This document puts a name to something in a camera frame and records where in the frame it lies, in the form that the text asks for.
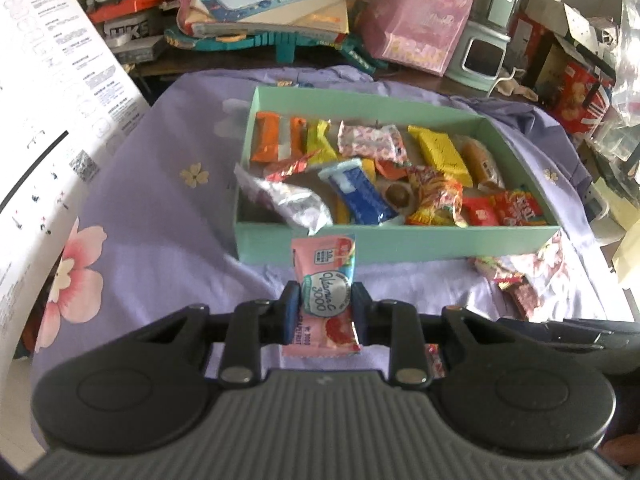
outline qr code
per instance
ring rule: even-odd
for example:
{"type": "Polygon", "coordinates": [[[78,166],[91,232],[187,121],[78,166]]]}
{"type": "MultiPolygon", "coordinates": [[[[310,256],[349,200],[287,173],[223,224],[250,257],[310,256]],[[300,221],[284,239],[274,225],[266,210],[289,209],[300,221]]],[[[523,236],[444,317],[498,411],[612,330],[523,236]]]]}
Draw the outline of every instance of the qr code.
{"type": "Polygon", "coordinates": [[[76,155],[76,158],[69,163],[69,166],[86,184],[91,182],[96,173],[100,171],[98,165],[85,150],[81,150],[80,153],[76,155]]]}
{"type": "Polygon", "coordinates": [[[314,263],[316,265],[324,265],[330,264],[334,261],[334,250],[333,249],[323,249],[321,251],[316,251],[314,254],[314,263]]]}

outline wooden table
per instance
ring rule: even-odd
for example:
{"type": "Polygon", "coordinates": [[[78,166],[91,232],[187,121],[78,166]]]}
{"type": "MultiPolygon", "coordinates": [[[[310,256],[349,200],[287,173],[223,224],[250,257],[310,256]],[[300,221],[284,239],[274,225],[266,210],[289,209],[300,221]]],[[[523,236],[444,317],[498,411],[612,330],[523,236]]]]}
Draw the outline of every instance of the wooden table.
{"type": "MultiPolygon", "coordinates": [[[[296,60],[290,66],[326,68],[339,64],[347,64],[347,60],[330,47],[297,47],[296,60]]],[[[151,63],[143,63],[136,67],[133,75],[177,76],[188,72],[226,68],[233,70],[277,67],[275,47],[260,46],[244,50],[226,52],[198,52],[180,50],[169,47],[162,56],[151,63]]],[[[425,90],[432,90],[446,95],[464,97],[481,97],[486,93],[461,85],[446,77],[437,77],[419,70],[391,65],[389,70],[377,70],[374,79],[407,83],[425,90]]]]}

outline chocolate ball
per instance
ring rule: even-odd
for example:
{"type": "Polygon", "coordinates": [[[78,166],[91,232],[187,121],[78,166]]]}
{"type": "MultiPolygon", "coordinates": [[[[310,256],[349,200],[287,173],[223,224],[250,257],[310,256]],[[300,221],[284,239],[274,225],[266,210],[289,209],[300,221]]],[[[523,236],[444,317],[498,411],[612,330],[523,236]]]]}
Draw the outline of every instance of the chocolate ball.
{"type": "Polygon", "coordinates": [[[391,184],[387,187],[385,197],[391,205],[397,208],[407,207],[411,202],[411,194],[402,184],[391,184]]]}

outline pink flower print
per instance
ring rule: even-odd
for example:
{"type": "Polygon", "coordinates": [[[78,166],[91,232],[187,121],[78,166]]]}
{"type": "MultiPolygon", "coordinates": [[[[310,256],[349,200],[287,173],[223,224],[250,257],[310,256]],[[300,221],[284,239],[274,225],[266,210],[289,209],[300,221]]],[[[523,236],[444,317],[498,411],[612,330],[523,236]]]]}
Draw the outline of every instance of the pink flower print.
{"type": "Polygon", "coordinates": [[[60,330],[60,316],[70,323],[86,323],[100,310],[102,275],[87,269],[102,254],[107,235],[100,226],[78,232],[78,220],[62,251],[36,341],[36,352],[50,346],[60,330]]]}

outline bed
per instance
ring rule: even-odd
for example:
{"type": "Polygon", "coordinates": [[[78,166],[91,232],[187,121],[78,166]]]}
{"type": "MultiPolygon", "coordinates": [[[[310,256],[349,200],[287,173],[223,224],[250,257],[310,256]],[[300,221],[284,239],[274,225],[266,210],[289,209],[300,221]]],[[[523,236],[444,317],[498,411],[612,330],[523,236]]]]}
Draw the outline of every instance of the bed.
{"type": "MultiPolygon", "coordinates": [[[[555,262],[545,261],[548,254],[522,259],[528,272],[537,272],[543,280],[539,320],[632,320],[580,201],[590,178],[562,128],[538,108],[374,82],[344,66],[320,71],[215,70],[185,75],[174,83],[96,179],[47,303],[33,384],[57,364],[188,304],[205,303],[220,313],[241,301],[279,295],[293,278],[292,269],[238,262],[231,206],[236,188],[232,170],[254,89],[283,81],[487,115],[530,167],[563,227],[550,245],[555,262]]],[[[453,304],[491,319],[513,314],[501,292],[466,260],[370,266],[358,266],[356,260],[355,277],[373,298],[409,301],[423,313],[436,314],[453,304]]],[[[220,348],[214,348],[209,376],[215,375],[219,357],[220,348]]],[[[354,356],[303,360],[283,358],[280,348],[271,346],[262,356],[264,368],[385,370],[387,361],[388,349],[377,347],[354,356]]]]}

